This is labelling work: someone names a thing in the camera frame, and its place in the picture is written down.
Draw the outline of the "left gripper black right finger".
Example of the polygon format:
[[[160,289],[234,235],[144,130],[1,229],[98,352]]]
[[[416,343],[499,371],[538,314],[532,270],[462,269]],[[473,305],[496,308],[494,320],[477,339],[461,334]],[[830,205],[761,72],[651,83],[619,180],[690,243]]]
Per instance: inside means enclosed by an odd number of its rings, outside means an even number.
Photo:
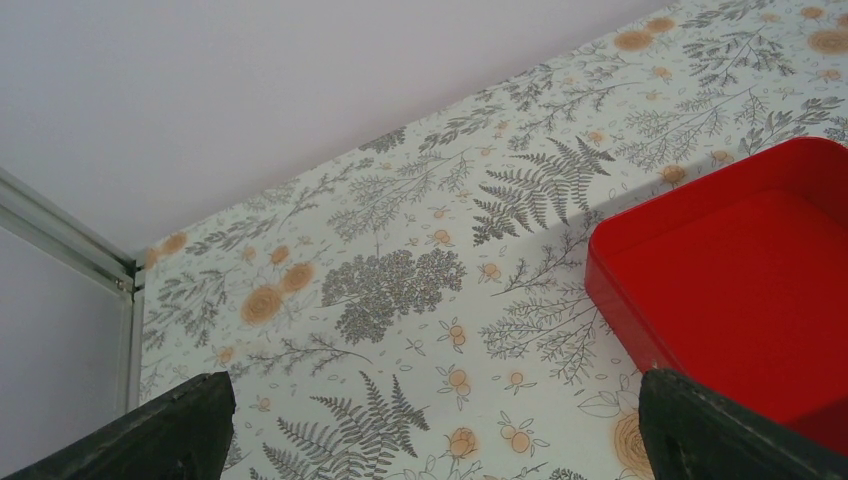
[[[656,479],[845,479],[847,457],[671,369],[641,380],[639,431]]]

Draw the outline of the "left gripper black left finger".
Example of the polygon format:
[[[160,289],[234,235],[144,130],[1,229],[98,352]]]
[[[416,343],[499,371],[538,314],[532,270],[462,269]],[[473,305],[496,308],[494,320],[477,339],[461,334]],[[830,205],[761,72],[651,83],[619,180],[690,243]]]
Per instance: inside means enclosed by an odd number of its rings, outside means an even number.
[[[230,375],[197,375],[9,479],[219,479],[234,435]]]

